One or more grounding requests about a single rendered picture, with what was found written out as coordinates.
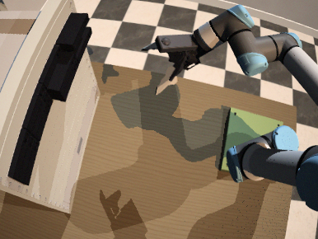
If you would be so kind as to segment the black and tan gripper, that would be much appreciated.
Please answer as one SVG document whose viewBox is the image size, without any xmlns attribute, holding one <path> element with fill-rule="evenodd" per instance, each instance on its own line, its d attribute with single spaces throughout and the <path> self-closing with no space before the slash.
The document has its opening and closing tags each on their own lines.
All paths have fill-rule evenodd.
<svg viewBox="0 0 318 239">
<path fill-rule="evenodd" d="M 167 68 L 166 75 L 161 80 L 161 83 L 157 86 L 155 95 L 158 95 L 160 92 L 162 92 L 168 85 L 176 84 L 178 81 L 178 78 L 176 76 L 180 74 L 183 69 L 188 71 L 192 67 L 198 65 L 200 63 L 199 58 L 205 55 L 206 53 L 212 51 L 212 49 L 206 46 L 205 43 L 199 37 L 198 29 L 194 30 L 194 38 L 196 39 L 196 42 L 199 46 L 196 50 L 168 53 L 169 62 L 172 62 L 175 64 Z M 148 51 L 149 49 L 153 49 L 153 50 L 157 49 L 156 43 L 153 42 L 150 45 L 142 48 L 141 50 Z M 188 62 L 186 62 L 186 60 Z M 189 68 L 189 66 L 192 65 L 193 63 L 194 63 L 194 66 Z"/>
</svg>

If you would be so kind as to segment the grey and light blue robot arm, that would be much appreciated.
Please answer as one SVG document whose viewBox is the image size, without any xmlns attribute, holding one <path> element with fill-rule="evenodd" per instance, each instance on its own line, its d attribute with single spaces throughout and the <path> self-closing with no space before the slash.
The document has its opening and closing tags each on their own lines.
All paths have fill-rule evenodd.
<svg viewBox="0 0 318 239">
<path fill-rule="evenodd" d="M 318 65 L 302 50 L 299 37 L 292 32 L 254 37 L 250 30 L 254 25 L 249 12 L 238 4 L 201 25 L 198 33 L 210 49 L 228 41 L 246 76 L 262 73 L 268 63 L 280 61 L 318 106 Z M 158 35 L 155 42 L 159 53 L 199 47 L 193 34 Z M 294 130 L 282 125 L 229 148 L 228 169 L 236 183 L 268 179 L 296 186 L 306 206 L 318 212 L 318 145 L 305 151 L 298 148 Z"/>
</svg>

